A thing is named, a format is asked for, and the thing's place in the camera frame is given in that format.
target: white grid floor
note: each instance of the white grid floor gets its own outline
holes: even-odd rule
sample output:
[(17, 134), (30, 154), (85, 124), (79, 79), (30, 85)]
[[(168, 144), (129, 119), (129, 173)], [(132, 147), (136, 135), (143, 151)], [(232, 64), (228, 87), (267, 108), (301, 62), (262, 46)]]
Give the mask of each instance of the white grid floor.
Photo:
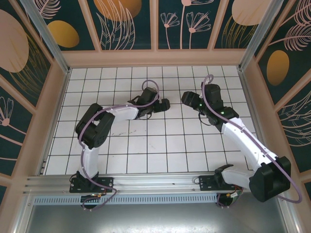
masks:
[(200, 93), (208, 74), (215, 76), (225, 106), (232, 106), (255, 133), (235, 66), (73, 69), (44, 175), (74, 174), (81, 154), (74, 129), (88, 107), (126, 103), (142, 93), (146, 77), (158, 83), (160, 99), (169, 99), (171, 108), (148, 120), (113, 125), (100, 148), (101, 174), (214, 171), (227, 163), (251, 169), (233, 142), (214, 126), (201, 124), (198, 112), (181, 104), (185, 91)]

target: yellow oval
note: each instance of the yellow oval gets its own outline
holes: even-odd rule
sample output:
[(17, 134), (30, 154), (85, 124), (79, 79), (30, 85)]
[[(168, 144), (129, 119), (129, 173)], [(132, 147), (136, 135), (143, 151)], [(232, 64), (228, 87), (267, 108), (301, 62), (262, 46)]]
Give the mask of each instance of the yellow oval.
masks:
[(68, 23), (56, 20), (48, 24), (48, 28), (58, 45), (72, 48), (78, 45), (80, 39), (77, 31)]
[(0, 67), (13, 73), (24, 69), (29, 55), (27, 34), (9, 13), (0, 10)]
[(273, 86), (279, 85), (286, 77), (290, 67), (290, 59), (286, 52), (274, 51), (268, 61), (267, 77)]
[(132, 18), (137, 16), (141, 10), (141, 0), (94, 0), (95, 6), (106, 18), (112, 21), (126, 21), (127, 17), (122, 16), (119, 2), (124, 10), (128, 9)]
[(232, 5), (234, 21), (243, 26), (260, 23), (271, 0), (235, 0)]

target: enclosure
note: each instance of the enclosure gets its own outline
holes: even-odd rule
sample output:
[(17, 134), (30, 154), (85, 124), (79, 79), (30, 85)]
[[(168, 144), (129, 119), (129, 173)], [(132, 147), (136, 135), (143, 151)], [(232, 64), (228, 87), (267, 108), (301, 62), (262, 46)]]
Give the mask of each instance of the enclosure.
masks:
[[(311, 0), (1, 1), (1, 232), (308, 232), (310, 23)], [(221, 209), (216, 192), (200, 191), (194, 180), (220, 166), (253, 169), (182, 104), (207, 75), (249, 131), (290, 160), (301, 203), (260, 203), (245, 190)], [(84, 213), (84, 194), (69, 192), (81, 163), (75, 128), (91, 104), (125, 104), (145, 80), (170, 109), (112, 125), (97, 166), (118, 193), (101, 214)], [(298, 199), (293, 186), (282, 195)], [(107, 222), (68, 227), (98, 216)]]

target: flower illustration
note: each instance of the flower illustration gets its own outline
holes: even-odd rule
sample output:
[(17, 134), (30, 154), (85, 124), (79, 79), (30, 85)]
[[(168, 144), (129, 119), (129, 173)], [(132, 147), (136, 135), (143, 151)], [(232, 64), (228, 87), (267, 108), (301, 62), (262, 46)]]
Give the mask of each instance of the flower illustration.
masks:
[(210, 30), (211, 25), (208, 24), (208, 12), (197, 13), (193, 18), (193, 12), (187, 14), (187, 24), (190, 32), (190, 39), (189, 39), (189, 49), (191, 49), (191, 36), (192, 33), (204, 32)]
[[(10, 98), (8, 98), (7, 102), (5, 102), (4, 97), (0, 97), (0, 126), (9, 126), (12, 129), (22, 133), (22, 134), (26, 134), (25, 132), (15, 128), (14, 126), (10, 125), (10, 118), (12, 115), (12, 111), (13, 111), (13, 106), (14, 106), (14, 101), (11, 100)], [(9, 142), (12, 142), (16, 145), (22, 146), (23, 144), (20, 142), (17, 142), (11, 138), (8, 138), (4, 135), (0, 134), (0, 138), (3, 138)]]
[(8, 126), (10, 124), (10, 117), (13, 111), (14, 102), (8, 98), (5, 103), (4, 97), (0, 97), (0, 125)]
[(167, 45), (169, 46), (169, 49), (171, 49), (170, 43), (169, 43), (169, 37), (167, 34), (167, 29), (169, 27), (178, 26), (180, 24), (180, 22), (176, 16), (176, 13), (168, 13), (167, 15), (165, 13), (162, 13), (161, 14), (161, 20), (162, 20), (163, 25), (165, 27)]
[(209, 4), (212, 2), (214, 2), (214, 0), (181, 0), (181, 3), (184, 6), (203, 5), (203, 4)]
[(184, 14), (186, 6), (191, 5), (203, 5), (214, 2), (214, 0), (181, 0), (183, 4), (183, 11), (181, 13), (181, 25), (180, 25), (180, 49), (183, 49), (183, 25), (184, 25)]

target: purple wire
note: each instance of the purple wire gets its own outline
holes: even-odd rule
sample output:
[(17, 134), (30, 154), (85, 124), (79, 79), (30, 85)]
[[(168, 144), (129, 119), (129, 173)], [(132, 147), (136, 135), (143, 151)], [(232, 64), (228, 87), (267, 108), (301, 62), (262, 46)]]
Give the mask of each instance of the purple wire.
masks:
[(295, 184), (295, 182), (292, 180), (292, 178), (286, 173), (286, 171), (284, 171), (284, 169), (265, 151), (265, 149), (256, 141), (253, 139), (253, 137), (247, 132), (245, 131), (240, 125), (236, 124), (235, 122), (231, 121), (231, 120), (228, 120), (227, 118), (224, 118), (222, 115), (218, 114), (217, 112), (215, 112), (211, 106), (209, 105), (207, 99), (206, 99), (206, 96), (205, 96), (205, 92), (204, 92), (204, 87), (205, 87), (205, 83), (207, 81), (207, 79), (209, 79), (209, 82), (208, 84), (210, 84), (213, 79), (214, 79), (214, 76), (213, 75), (207, 75), (203, 81), (203, 84), (202, 85), (202, 96), (203, 96), (203, 100), (206, 104), (206, 106), (208, 107), (208, 109), (214, 114), (216, 115), (217, 117), (219, 117), (220, 119), (224, 120), (225, 122), (228, 122), (232, 125), (234, 125), (235, 127), (237, 127), (239, 130), (241, 130), (243, 133), (245, 133), (248, 138), (260, 149), (260, 151), (265, 155), (267, 156), (268, 159), (271, 160), (271, 162), (283, 173), (283, 175), (290, 181), (290, 183), (294, 186), (294, 188), (296, 189), (297, 193), (298, 193), (298, 200), (291, 200), (291, 199), (288, 199), (288, 198), (285, 198), (285, 197), (282, 197), (282, 196), (277, 196), (278, 198), (282, 199), (282, 200), (286, 200), (286, 201), (289, 201), (289, 202), (292, 202), (292, 203), (300, 203), (302, 201), (302, 194), (301, 194), (301, 191), (300, 189), (298, 188), (298, 186)]
[[(157, 95), (156, 95), (156, 97), (154, 98), (154, 100), (151, 101), (151, 102), (148, 103), (148, 104), (145, 104), (145, 105), (134, 105), (134, 106), (137, 107), (137, 108), (145, 108), (145, 107), (148, 107), (148, 106), (152, 105), (154, 102), (156, 102), (156, 101), (159, 99), (159, 91), (160, 91), (160, 88), (159, 88), (158, 84), (157, 84), (155, 81), (153, 81), (153, 80), (145, 80), (145, 81), (142, 83), (142, 86), (141, 86), (142, 89), (143, 89), (143, 86), (144, 86), (144, 84), (145, 84), (146, 82), (152, 82), (152, 83), (154, 83), (154, 84), (156, 85)], [(79, 144), (82, 146), (82, 152), (81, 152), (81, 167), (82, 167), (82, 171), (84, 172), (86, 178), (87, 178), (90, 182), (92, 182), (93, 184), (97, 185), (98, 187), (101, 187), (101, 188), (105, 188), (105, 189), (109, 189), (109, 190), (115, 191), (114, 194), (112, 194), (103, 204), (97, 205), (97, 206), (95, 206), (93, 209), (89, 209), (89, 211), (97, 210), (97, 209), (103, 207), (107, 202), (109, 202), (109, 201), (116, 195), (117, 189), (112, 188), (112, 187), (108, 187), (108, 186), (105, 186), (105, 185), (102, 185), (102, 184), (100, 184), (100, 183), (97, 183), (97, 182), (93, 181), (93, 180), (89, 177), (89, 175), (87, 174), (87, 172), (86, 172), (86, 170), (85, 170), (85, 168), (84, 168), (84, 161), (83, 161), (84, 152), (85, 152), (85, 150), (86, 150), (86, 146), (82, 143), (82, 136), (83, 136), (83, 134), (85, 133), (87, 127), (92, 123), (92, 121), (93, 121), (98, 115), (102, 114), (102, 113), (105, 112), (105, 111), (113, 110), (113, 109), (118, 109), (118, 108), (123, 108), (123, 107), (126, 107), (126, 106), (128, 106), (128, 105), (131, 105), (131, 104), (117, 105), (117, 106), (112, 106), (112, 107), (104, 108), (104, 109), (100, 110), (100, 111), (97, 112), (94, 116), (92, 116), (92, 118), (86, 123), (86, 125), (83, 127), (83, 129), (82, 129), (82, 131), (81, 131), (81, 133), (80, 133), (80, 136), (79, 136)], [(88, 199), (86, 199), (86, 200), (82, 203), (82, 207), (83, 207), (84, 210), (87, 210), (87, 208), (85, 207), (85, 203), (86, 203), (87, 201), (93, 200), (93, 199), (98, 199), (98, 198), (88, 198)]]

